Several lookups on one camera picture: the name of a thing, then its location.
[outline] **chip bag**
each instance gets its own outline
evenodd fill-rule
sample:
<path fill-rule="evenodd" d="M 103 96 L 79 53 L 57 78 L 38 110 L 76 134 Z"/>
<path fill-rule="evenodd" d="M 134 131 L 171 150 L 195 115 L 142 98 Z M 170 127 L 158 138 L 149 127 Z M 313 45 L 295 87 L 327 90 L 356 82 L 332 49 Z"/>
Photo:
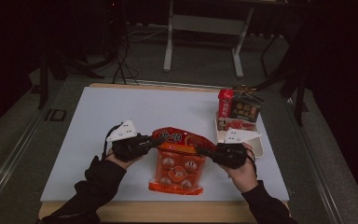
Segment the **chip bag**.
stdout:
<path fill-rule="evenodd" d="M 153 131 L 153 138 L 164 137 L 159 145 L 156 175 L 149 182 L 149 189 L 158 192 L 201 195 L 199 186 L 206 157 L 198 155 L 195 147 L 215 149 L 216 145 L 207 138 L 175 128 Z"/>

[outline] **gray floor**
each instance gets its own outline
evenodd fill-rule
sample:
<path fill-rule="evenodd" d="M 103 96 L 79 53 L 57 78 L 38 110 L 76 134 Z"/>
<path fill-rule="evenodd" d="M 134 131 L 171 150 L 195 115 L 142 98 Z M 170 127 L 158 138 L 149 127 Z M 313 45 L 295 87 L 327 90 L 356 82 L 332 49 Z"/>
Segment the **gray floor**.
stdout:
<path fill-rule="evenodd" d="M 142 31 L 153 34 L 160 29 L 164 27 L 130 27 L 130 33 Z M 129 70 L 124 69 L 127 81 L 135 77 L 140 82 L 147 80 L 151 83 L 219 88 L 253 86 L 266 80 L 259 57 L 268 40 L 262 36 L 250 36 L 244 43 L 241 51 L 243 79 L 235 77 L 230 56 L 236 37 L 175 33 L 170 73 L 162 71 L 166 35 L 161 33 L 145 37 L 146 34 L 130 35 L 130 48 L 125 60 Z M 283 39 L 278 39 L 271 47 L 266 55 L 269 71 L 279 63 L 286 49 Z M 122 50 L 120 55 L 124 56 L 125 51 Z M 0 168 L 11 168 L 6 170 L 6 176 L 0 176 L 5 180 L 0 185 L 4 187 L 0 189 L 0 223 L 36 221 L 41 193 L 83 88 L 92 82 L 112 82 L 116 69 L 117 64 L 97 69 L 95 72 L 105 76 L 104 80 L 83 77 L 68 69 L 71 72 L 65 82 L 50 81 L 50 101 L 45 109 L 37 110 L 38 95 L 27 93 L 0 119 Z M 37 75 L 38 71 L 30 75 L 35 83 L 38 82 Z M 117 82 L 122 83 L 123 80 L 118 77 Z M 260 94 L 266 99 L 266 111 L 279 111 L 276 116 L 263 118 L 266 128 L 272 132 L 281 129 L 288 133 L 285 136 L 273 134 L 270 142 L 276 146 L 274 153 L 290 193 L 289 205 L 293 217 L 300 223 L 358 223 L 358 188 L 313 101 L 312 93 L 306 91 L 308 111 L 303 112 L 304 127 L 293 129 L 291 127 L 296 126 L 291 107 L 286 99 L 279 97 L 281 85 L 274 84 Z M 63 122 L 45 120 L 49 109 L 66 110 L 66 119 Z M 36 124 L 35 129 L 31 128 L 33 124 Z M 301 146 L 307 146 L 309 150 L 300 150 Z M 7 164 L 5 161 L 12 151 L 20 152 L 17 162 Z M 291 167 L 305 168 L 293 171 Z M 321 195 L 331 196 L 331 201 L 324 201 Z M 330 211 L 335 208 L 337 213 L 331 215 Z"/>

